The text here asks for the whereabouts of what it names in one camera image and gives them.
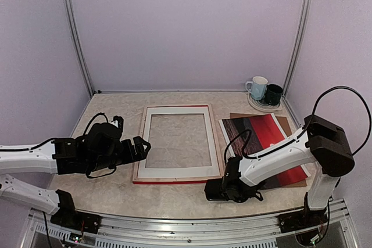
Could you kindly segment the white plate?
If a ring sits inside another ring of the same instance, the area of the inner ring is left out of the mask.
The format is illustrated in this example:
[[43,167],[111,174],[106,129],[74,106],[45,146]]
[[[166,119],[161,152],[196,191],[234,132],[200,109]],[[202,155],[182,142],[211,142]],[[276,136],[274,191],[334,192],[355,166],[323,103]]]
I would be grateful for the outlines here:
[[264,100],[254,100],[252,94],[248,93],[248,103],[256,110],[265,113],[274,113],[282,111],[282,104],[279,102],[277,105],[269,105]]

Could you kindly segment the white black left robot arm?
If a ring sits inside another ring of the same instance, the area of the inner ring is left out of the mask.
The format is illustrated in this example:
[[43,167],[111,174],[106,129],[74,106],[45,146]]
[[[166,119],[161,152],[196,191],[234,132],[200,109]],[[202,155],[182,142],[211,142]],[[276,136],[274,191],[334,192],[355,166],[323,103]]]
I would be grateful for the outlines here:
[[84,174],[146,159],[151,144],[140,136],[122,140],[118,121],[95,123],[87,134],[77,138],[52,138],[36,146],[1,149],[1,198],[30,206],[58,217],[68,227],[77,227],[81,214],[70,193],[36,187],[13,177],[26,172],[56,175]]

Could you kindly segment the dark green mug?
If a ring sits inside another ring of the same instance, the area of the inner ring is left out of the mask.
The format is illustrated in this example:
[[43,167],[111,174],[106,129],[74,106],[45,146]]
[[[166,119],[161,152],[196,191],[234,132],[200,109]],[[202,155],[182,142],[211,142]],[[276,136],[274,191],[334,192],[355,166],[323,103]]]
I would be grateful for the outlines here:
[[266,93],[264,96],[264,101],[270,106],[276,106],[279,104],[282,97],[283,88],[277,84],[269,84],[266,87]]

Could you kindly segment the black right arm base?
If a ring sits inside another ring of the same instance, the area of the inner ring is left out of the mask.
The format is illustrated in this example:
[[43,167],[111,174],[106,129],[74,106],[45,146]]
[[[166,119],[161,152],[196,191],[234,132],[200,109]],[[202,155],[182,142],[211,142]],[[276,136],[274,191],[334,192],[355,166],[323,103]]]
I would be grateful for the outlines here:
[[311,210],[307,195],[305,195],[303,209],[278,216],[280,231],[287,233],[325,224],[329,220],[326,212],[327,207],[321,210]]

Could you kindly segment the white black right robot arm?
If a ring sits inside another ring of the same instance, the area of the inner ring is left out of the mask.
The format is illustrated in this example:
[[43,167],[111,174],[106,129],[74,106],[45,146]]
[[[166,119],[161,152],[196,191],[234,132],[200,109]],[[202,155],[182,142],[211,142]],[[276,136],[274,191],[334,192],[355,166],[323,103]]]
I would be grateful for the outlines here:
[[266,179],[307,163],[317,167],[313,184],[305,195],[306,207],[297,215],[303,227],[311,226],[327,207],[338,180],[350,173],[355,160],[343,128],[317,115],[305,119],[305,128],[257,153],[228,160],[224,176],[205,185],[209,201],[243,203],[263,201],[260,189]]

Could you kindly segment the aluminium corner post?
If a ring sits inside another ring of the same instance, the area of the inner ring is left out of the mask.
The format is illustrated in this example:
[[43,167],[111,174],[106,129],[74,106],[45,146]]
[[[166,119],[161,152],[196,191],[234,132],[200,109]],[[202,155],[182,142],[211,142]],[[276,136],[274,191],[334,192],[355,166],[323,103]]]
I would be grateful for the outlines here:
[[71,39],[73,42],[74,51],[77,56],[78,66],[80,68],[81,75],[83,77],[83,82],[87,89],[88,95],[90,96],[90,98],[92,98],[93,95],[95,94],[95,90],[81,46],[81,40],[78,33],[77,23],[74,15],[73,1],[63,0],[63,2],[65,6],[67,22],[70,30]]
[[312,0],[302,0],[301,12],[300,12],[300,17],[299,17],[298,28],[296,31],[294,47],[291,52],[289,66],[288,66],[287,74],[284,80],[284,93],[283,93],[284,98],[289,93],[291,82],[295,74],[296,65],[298,63],[298,57],[301,51],[301,46],[302,46],[303,38],[305,35],[305,31],[306,31],[306,25],[307,25],[310,6],[311,6],[311,1]]

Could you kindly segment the light blue mug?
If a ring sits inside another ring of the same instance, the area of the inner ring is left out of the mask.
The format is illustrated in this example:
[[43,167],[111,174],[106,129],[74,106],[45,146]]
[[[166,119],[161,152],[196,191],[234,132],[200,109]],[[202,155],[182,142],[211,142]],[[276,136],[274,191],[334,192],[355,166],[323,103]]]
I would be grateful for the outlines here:
[[268,80],[262,76],[255,76],[245,83],[245,89],[251,94],[253,100],[261,100],[266,91]]

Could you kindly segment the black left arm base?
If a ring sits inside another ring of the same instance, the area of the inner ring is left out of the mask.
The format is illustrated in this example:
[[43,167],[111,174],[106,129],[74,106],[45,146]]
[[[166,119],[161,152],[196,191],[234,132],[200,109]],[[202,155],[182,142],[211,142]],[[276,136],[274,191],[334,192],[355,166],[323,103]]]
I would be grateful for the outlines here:
[[76,231],[97,234],[102,217],[97,214],[85,213],[75,208],[70,193],[58,189],[58,211],[51,215],[51,223]]

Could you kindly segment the aluminium front rail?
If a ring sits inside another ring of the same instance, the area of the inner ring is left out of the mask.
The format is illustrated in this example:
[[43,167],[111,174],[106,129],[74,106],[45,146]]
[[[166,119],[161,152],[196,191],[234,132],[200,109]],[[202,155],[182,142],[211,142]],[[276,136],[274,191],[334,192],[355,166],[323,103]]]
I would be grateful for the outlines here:
[[31,211],[19,247],[298,247],[307,232],[282,232],[278,212],[233,218],[159,219],[101,215],[97,233],[84,232],[82,241],[69,228],[45,223]]

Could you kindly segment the right aluminium corner post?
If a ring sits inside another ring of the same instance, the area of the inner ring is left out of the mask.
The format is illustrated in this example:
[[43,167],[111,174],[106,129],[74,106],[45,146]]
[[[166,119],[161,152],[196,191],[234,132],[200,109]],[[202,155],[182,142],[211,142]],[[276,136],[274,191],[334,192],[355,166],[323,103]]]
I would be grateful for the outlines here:
[[298,28],[296,31],[294,47],[291,52],[289,66],[288,66],[287,74],[284,80],[284,93],[283,93],[284,98],[289,93],[291,82],[295,74],[296,65],[298,63],[298,57],[301,51],[301,46],[302,46],[303,38],[305,35],[305,31],[306,31],[306,25],[307,25],[310,6],[311,6],[311,1],[312,0],[302,0],[301,12],[300,12],[300,17],[299,17]]

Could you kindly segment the left aluminium corner post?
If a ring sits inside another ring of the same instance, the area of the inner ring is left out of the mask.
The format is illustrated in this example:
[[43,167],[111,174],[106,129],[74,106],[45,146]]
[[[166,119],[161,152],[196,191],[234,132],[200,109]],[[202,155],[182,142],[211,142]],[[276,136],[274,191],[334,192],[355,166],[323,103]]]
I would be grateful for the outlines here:
[[63,0],[63,2],[65,6],[67,22],[70,30],[71,39],[73,42],[74,51],[77,56],[78,66],[80,68],[81,75],[83,77],[83,82],[87,89],[88,95],[90,96],[90,98],[92,98],[93,95],[95,94],[95,90],[81,46],[81,40],[78,33],[77,23],[74,15],[73,1]]

